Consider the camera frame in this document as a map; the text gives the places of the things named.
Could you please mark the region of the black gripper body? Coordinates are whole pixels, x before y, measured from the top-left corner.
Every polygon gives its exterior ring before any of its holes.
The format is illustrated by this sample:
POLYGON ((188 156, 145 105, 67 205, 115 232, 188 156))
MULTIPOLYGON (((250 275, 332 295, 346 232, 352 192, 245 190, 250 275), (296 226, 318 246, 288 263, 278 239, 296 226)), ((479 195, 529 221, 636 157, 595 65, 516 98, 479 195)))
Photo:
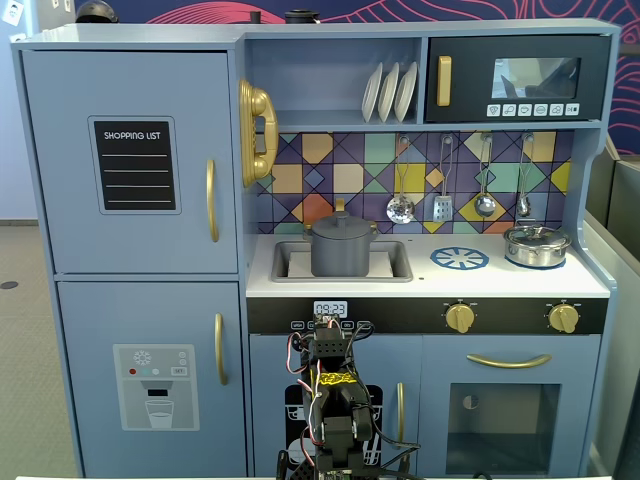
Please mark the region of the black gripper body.
POLYGON ((308 342, 308 363, 327 373, 345 372, 352 359, 352 334, 338 328, 317 328, 308 342))

